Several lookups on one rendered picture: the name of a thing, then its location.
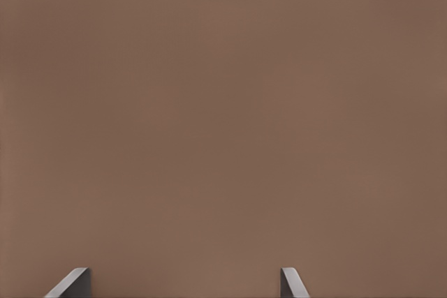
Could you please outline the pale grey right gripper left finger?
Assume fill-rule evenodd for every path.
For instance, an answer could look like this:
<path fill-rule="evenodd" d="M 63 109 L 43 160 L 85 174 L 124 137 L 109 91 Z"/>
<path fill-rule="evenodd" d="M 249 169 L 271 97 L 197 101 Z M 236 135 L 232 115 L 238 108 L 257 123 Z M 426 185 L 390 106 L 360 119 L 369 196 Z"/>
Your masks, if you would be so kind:
<path fill-rule="evenodd" d="M 73 269 L 43 298 L 91 298 L 91 269 Z"/>

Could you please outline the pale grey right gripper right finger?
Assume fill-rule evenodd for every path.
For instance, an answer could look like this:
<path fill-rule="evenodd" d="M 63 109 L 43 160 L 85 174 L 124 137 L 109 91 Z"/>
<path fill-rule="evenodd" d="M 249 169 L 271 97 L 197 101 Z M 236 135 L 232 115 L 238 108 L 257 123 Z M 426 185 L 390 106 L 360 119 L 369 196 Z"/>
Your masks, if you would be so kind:
<path fill-rule="evenodd" d="M 294 267 L 282 267 L 280 271 L 281 298 L 310 298 L 310 295 Z"/>

